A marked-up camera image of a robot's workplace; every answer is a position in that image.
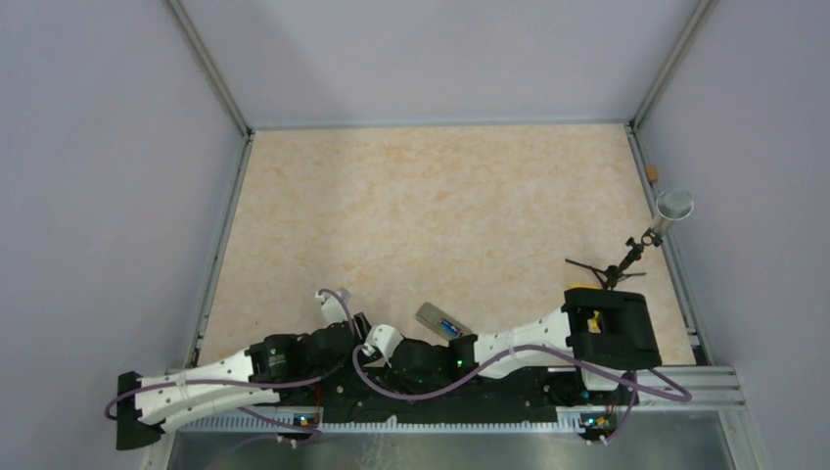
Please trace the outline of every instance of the lavender wall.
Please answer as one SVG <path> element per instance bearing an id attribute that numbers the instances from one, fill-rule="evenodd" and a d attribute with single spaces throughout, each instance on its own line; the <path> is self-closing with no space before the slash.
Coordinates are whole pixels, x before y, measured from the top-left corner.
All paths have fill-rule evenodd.
<path id="1" fill-rule="evenodd" d="M 184 0 L 251 125 L 626 119 L 696 0 Z"/>
<path id="2" fill-rule="evenodd" d="M 819 468 L 830 412 L 830 3 L 720 2 L 643 129 L 715 358 L 774 468 Z"/>
<path id="3" fill-rule="evenodd" d="M 181 360 L 241 138 L 160 1 L 0 6 L 0 458 L 135 468 L 103 405 Z"/>

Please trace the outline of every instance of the aluminum frame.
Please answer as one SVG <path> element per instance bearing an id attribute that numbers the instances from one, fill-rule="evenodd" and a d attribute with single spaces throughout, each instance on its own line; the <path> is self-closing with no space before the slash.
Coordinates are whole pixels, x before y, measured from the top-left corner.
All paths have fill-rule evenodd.
<path id="1" fill-rule="evenodd" d="M 211 58 L 207 46 L 202 41 L 196 27 L 191 22 L 190 17 L 185 11 L 185 8 L 181 4 L 180 0 L 163 0 L 163 3 L 167 7 L 171 16 L 174 18 L 177 26 L 180 28 L 185 41 L 193 51 L 200 67 L 202 67 L 205 72 L 207 81 L 214 90 L 216 98 L 228 113 L 229 117 L 233 119 L 236 127 L 240 131 L 240 134 L 245 138 L 245 145 L 240 158 L 240 164 L 237 168 L 237 173 L 233 181 L 229 201 L 225 207 L 225 217 L 220 230 L 216 251 L 213 256 L 204 294 L 202 295 L 200 301 L 198 326 L 192 340 L 189 343 L 190 349 L 185 363 L 185 366 L 188 366 L 195 364 L 198 359 L 202 338 L 204 337 L 207 329 L 213 295 L 215 294 L 216 285 L 218 283 L 225 249 L 230 236 L 230 229 L 233 224 L 233 218 L 242 191 L 242 184 L 248 160 L 253 147 L 254 132 L 251 127 L 248 126 L 241 110 L 236 104 L 230 90 L 222 78 L 221 73 Z M 638 130 L 647 120 L 655 103 L 666 89 L 666 86 L 670 83 L 674 72 L 676 71 L 678 65 L 682 62 L 692 40 L 700 30 L 701 25 L 705 22 L 705 19 L 709 16 L 716 3 L 717 0 L 699 0 L 693 14 L 669 53 L 665 64 L 661 67 L 658 76 L 649 88 L 642 104 L 636 111 L 631 121 L 625 126 L 628 142 L 634 156 L 634 162 L 640 175 L 641 182 L 643 183 L 643 189 L 649 203 L 649 209 L 652 212 L 654 211 L 654 201 L 658 188 L 649 184 L 645 177 L 644 167 L 647 164 L 647 157 L 640 140 Z M 706 330 L 704 325 L 701 323 L 700 318 L 696 314 L 699 310 L 697 309 L 694 297 L 691 295 L 688 287 L 689 283 L 683 268 L 682 256 L 676 245 L 673 243 L 673 237 L 669 234 L 667 238 L 668 241 L 663 247 L 664 254 L 667 265 L 669 266 L 669 273 L 671 275 L 675 292 L 678 300 L 680 301 L 681 311 L 687 324 L 690 340 L 693 348 L 698 346 L 700 347 L 700 350 L 704 353 L 705 361 L 708 361 L 708 357 L 706 355 Z M 683 385 L 691 387 L 692 389 L 699 388 L 700 390 L 697 394 L 699 398 L 694 399 L 691 403 L 685 404 L 647 400 L 635 407 L 637 412 L 689 412 L 693 410 L 716 410 L 720 417 L 724 438 L 726 439 L 730 452 L 732 453 L 735 468 L 737 470 L 765 470 L 766 468 L 769 468 L 765 458 L 765 452 L 763 451 L 761 439 L 755 432 L 755 427 L 753 426 L 752 420 L 747 413 L 740 385 L 735 376 L 735 372 L 731 367 L 689 366 L 667 367 L 662 370 L 664 370 L 669 377 L 672 377 L 674 380 L 679 381 Z M 640 377 L 644 382 L 648 382 L 650 380 L 649 374 L 640 374 Z M 584 411 L 596 411 L 593 408 L 594 407 L 586 407 Z M 394 428 L 395 423 L 392 423 L 392 425 L 387 426 L 386 429 L 393 431 Z M 227 429 L 228 428 L 226 426 L 219 426 L 218 428 L 212 430 L 227 431 Z M 494 432 L 504 432 L 504 430 L 499 430 L 500 428 L 498 427 L 493 427 L 492 429 Z M 329 431 L 338 432 L 337 429 L 334 428 Z M 372 431 L 369 428 L 363 430 L 363 428 L 360 427 L 343 427 L 342 431 L 352 433 L 378 432 L 377 430 Z M 452 430 L 450 432 L 464 432 L 464 430 Z M 175 435 L 164 436 L 158 443 L 148 447 L 145 451 L 140 468 L 143 470 L 167 468 L 170 457 L 174 451 L 174 438 Z"/>

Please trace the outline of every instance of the speckled tabletop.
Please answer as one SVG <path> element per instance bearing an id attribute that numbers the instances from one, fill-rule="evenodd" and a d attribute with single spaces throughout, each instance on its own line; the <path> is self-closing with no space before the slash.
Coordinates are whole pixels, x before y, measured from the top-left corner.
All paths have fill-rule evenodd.
<path id="1" fill-rule="evenodd" d="M 200 363 L 325 326 L 314 292 L 348 288 L 373 324 L 439 344 L 424 302 L 505 330 L 592 283 L 650 220 L 619 124 L 258 132 Z M 646 296 L 666 364 L 694 359 L 660 250 L 619 290 Z"/>

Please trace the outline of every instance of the purple cable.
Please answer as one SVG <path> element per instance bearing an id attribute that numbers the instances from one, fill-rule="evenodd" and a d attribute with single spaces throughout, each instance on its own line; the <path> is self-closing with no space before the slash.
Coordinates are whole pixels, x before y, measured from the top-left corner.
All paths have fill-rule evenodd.
<path id="1" fill-rule="evenodd" d="M 354 351 L 351 352 L 351 362 L 354 364 L 354 370 L 357 372 L 357 376 L 360 377 L 360 380 L 362 380 L 364 384 L 369 386 L 370 389 L 372 389 L 375 392 L 383 395 L 384 397 L 389 397 L 390 399 L 395 399 L 395 400 L 417 401 L 417 400 L 430 400 L 430 399 L 434 399 L 436 397 L 440 397 L 444 394 L 452 392 L 453 390 L 461 387 L 462 385 L 464 385 L 465 383 L 470 381 L 473 377 L 479 375 L 479 373 L 481 373 L 486 368 L 490 367 L 493 363 L 495 363 L 497 360 L 501 359 L 502 357 L 510 355 L 512 352 L 520 353 L 522 351 L 539 351 L 541 353 L 547 353 L 547 354 L 550 354 L 550 355 L 554 355 L 556 357 L 559 357 L 562 360 L 565 360 L 566 362 L 568 362 L 570 364 L 575 365 L 576 367 L 580 367 L 583 370 L 587 370 L 588 372 L 599 375 L 602 378 L 612 380 L 614 382 L 617 382 L 618 384 L 625 385 L 626 387 L 630 387 L 631 389 L 636 390 L 638 392 L 642 392 L 642 393 L 649 394 L 649 395 L 654 395 L 654 396 L 660 397 L 662 399 L 672 400 L 672 401 L 681 401 L 681 402 L 686 402 L 686 401 L 692 400 L 692 394 L 690 394 L 688 390 L 686 390 L 685 388 L 680 386 L 678 383 L 671 380 L 669 377 L 663 375 L 662 373 L 660 373 L 660 372 L 658 372 L 654 369 L 649 369 L 649 371 L 652 374 L 654 374 L 655 376 L 662 379 L 667 384 L 674 387 L 678 392 L 681 393 L 681 395 L 669 394 L 667 392 L 664 392 L 664 391 L 659 390 L 659 389 L 655 389 L 653 387 L 640 385 L 636 382 L 632 382 L 628 379 L 625 379 L 624 377 L 618 377 L 614 374 L 606 372 L 606 371 L 600 369 L 599 367 L 597 367 L 593 364 L 590 364 L 588 362 L 584 362 L 582 360 L 573 358 L 573 357 L 565 354 L 564 352 L 560 352 L 560 351 L 557 351 L 557 350 L 554 350 L 554 349 L 551 349 L 551 348 L 546 348 L 544 346 L 537 346 L 537 345 L 516 346 L 515 348 L 513 348 L 512 352 L 510 350 L 502 351 L 502 352 L 494 355 L 490 359 L 482 362 L 481 365 L 479 365 L 478 367 L 476 367 L 475 369 L 470 371 L 464 377 L 461 377 L 457 381 L 447 385 L 446 387 L 444 387 L 442 389 L 438 389 L 434 392 L 429 392 L 429 393 L 426 393 L 426 394 L 418 394 L 418 395 L 397 394 L 395 392 L 390 392 L 390 391 L 380 387 L 376 383 L 372 382 L 372 380 L 369 379 L 369 377 L 366 375 L 366 373 L 363 372 L 363 369 L 360 367 L 360 362 L 357 359 L 357 355 L 360 354 L 360 350 L 362 348 L 363 348 L 362 346 L 358 346 L 358 347 L 354 348 Z"/>
<path id="2" fill-rule="evenodd" d="M 636 372 L 633 373 L 633 376 L 631 377 L 631 380 L 633 382 L 637 381 Z M 631 399 L 628 401 L 628 408 L 625 409 L 625 414 L 622 416 L 622 419 L 620 420 L 620 423 L 617 425 L 617 428 L 614 431 L 612 431 L 611 434 L 607 438 L 605 438 L 605 445 L 606 446 L 608 444 L 610 444 L 611 441 L 615 440 L 617 438 L 617 436 L 620 435 L 620 431 L 625 427 L 625 423 L 628 422 L 628 416 L 631 414 L 631 410 L 634 408 L 634 404 L 636 402 L 637 402 L 637 391 L 634 390 L 633 392 L 631 392 Z"/>
<path id="3" fill-rule="evenodd" d="M 297 431 L 299 433 L 306 433 L 306 434 L 311 435 L 308 439 L 304 439 L 302 441 L 297 441 L 298 446 L 302 446 L 304 444 L 310 444 L 311 442 L 313 442 L 314 440 L 316 440 L 317 438 L 319 438 L 320 436 L 323 435 L 323 432 L 320 431 L 319 429 L 317 429 L 316 427 L 296 426 L 294 424 L 282 423 L 280 421 L 277 421 L 276 419 L 269 418 L 267 416 L 264 416 L 262 414 L 257 413 L 256 411 L 253 411 L 252 409 L 248 409 L 248 408 L 245 408 L 245 407 L 241 407 L 241 408 L 239 408 L 239 410 L 242 411 L 243 413 L 246 413 L 250 416 L 253 416 L 254 418 L 258 419 L 259 421 L 268 423 L 270 425 L 279 426 L 281 428 L 291 429 L 291 430 Z"/>
<path id="4" fill-rule="evenodd" d="M 353 336 L 353 337 L 357 338 L 358 340 L 360 340 L 361 339 L 360 334 L 357 332 L 357 327 L 354 325 L 354 318 L 351 316 L 351 312 L 348 311 L 348 306 L 346 306 L 346 301 L 344 301 L 343 298 L 340 297 L 340 294 L 338 294 L 336 291 L 333 291 L 331 289 L 320 289 L 319 291 L 317 291 L 317 293 L 318 294 L 328 294 L 328 295 L 332 296 L 338 302 L 338 304 L 340 304 L 340 307 L 343 309 L 343 312 L 346 314 L 346 321 L 348 321 L 348 329 L 351 330 L 351 336 Z"/>
<path id="5" fill-rule="evenodd" d="M 222 380 L 222 379 L 194 379 L 194 380 L 186 380 L 184 382 L 185 385 L 233 385 L 236 387 L 250 387 L 252 389 L 274 389 L 274 390 L 282 390 L 282 389 L 293 389 L 296 387 L 305 387 L 307 385 L 316 384 L 322 380 L 322 377 L 314 377 L 311 379 L 299 380 L 297 382 L 287 382 L 282 384 L 268 384 L 268 383 L 258 383 L 258 382 L 240 382 L 238 380 Z M 175 382 L 164 382 L 163 384 L 154 384 L 148 385 L 146 387 L 141 387 L 138 389 L 130 390 L 129 392 L 124 392 L 123 394 L 111 399 L 107 406 L 104 408 L 104 415 L 107 416 L 108 419 L 115 419 L 115 416 L 110 413 L 111 408 L 121 400 L 128 399 L 135 395 L 141 394 L 143 392 L 150 392 L 151 390 L 158 390 L 158 389 L 167 389 L 170 387 L 176 387 Z"/>
<path id="6" fill-rule="evenodd" d="M 257 413 L 256 411 L 253 411 L 253 410 L 245 408 L 245 407 L 240 407 L 239 410 L 242 411 L 243 413 L 246 413 L 250 416 L 253 416 L 254 418 L 256 418 L 260 421 L 266 422 L 268 424 L 271 424 L 271 425 L 274 425 L 274 426 L 279 426 L 281 428 L 292 429 L 294 431 L 298 431 L 298 432 L 301 432 L 301 433 L 307 433 L 307 434 L 311 435 L 308 439 L 304 439 L 302 441 L 297 441 L 297 446 L 302 446 L 302 445 L 305 445 L 305 444 L 311 444 L 314 440 L 316 440 L 317 438 L 319 438 L 320 436 L 323 435 L 322 432 L 320 432 L 319 430 L 317 430 L 315 428 L 305 427 L 305 426 L 295 426 L 293 424 L 282 423 L 280 421 L 277 421 L 276 419 L 271 419 L 267 416 L 263 416 L 263 415 Z M 252 436 L 250 438 L 247 438 L 244 441 L 242 441 L 242 442 L 236 444 L 235 446 L 229 448 L 226 452 L 224 452 L 221 455 L 217 456 L 210 464 L 207 465 L 207 467 L 205 467 L 204 470 L 210 470 L 211 468 L 215 467 L 216 465 L 218 465 L 219 463 L 224 461 L 226 458 L 228 458 L 228 456 L 230 456 L 230 454 L 232 454 L 233 452 L 239 450 L 240 448 L 245 447 L 249 444 L 253 444 L 256 441 L 263 441 L 263 440 L 266 440 L 266 439 L 278 440 L 279 436 L 273 436 L 271 434 L 260 434 L 260 435 L 257 435 L 257 436 Z"/>
<path id="7" fill-rule="evenodd" d="M 354 324 L 354 318 L 351 316 L 351 312 L 348 311 L 348 307 L 346 306 L 346 302 L 344 302 L 343 298 L 340 297 L 340 294 L 331 290 L 331 289 L 320 289 L 317 291 L 321 294 L 328 294 L 335 298 L 335 300 L 340 304 L 343 308 L 343 311 L 346 313 L 346 319 L 348 321 L 348 327 L 351 330 L 351 335 L 356 337 L 358 340 L 360 336 L 357 334 L 357 327 Z M 222 379 L 195 379 L 195 380 L 186 380 L 185 385 L 234 385 L 237 387 L 251 387 L 254 389 L 293 389 L 296 387 L 305 387 L 307 385 L 316 384 L 317 382 L 323 380 L 323 377 L 312 377 L 310 379 L 299 380 L 297 382 L 288 382 L 284 384 L 270 384 L 270 383 L 255 383 L 255 382 L 240 382 L 236 380 L 222 380 Z M 166 389 L 168 387 L 176 387 L 175 382 L 165 382 L 163 384 L 155 384 L 155 385 L 148 385 L 146 387 L 141 387 L 135 390 L 130 390 L 129 392 L 124 392 L 123 394 L 111 399 L 107 406 L 104 408 L 104 416 L 107 419 L 115 419 L 115 415 L 113 415 L 110 410 L 113 406 L 121 400 L 128 399 L 135 395 L 138 395 L 142 392 L 150 392 L 151 390 L 158 390 L 158 389 Z"/>

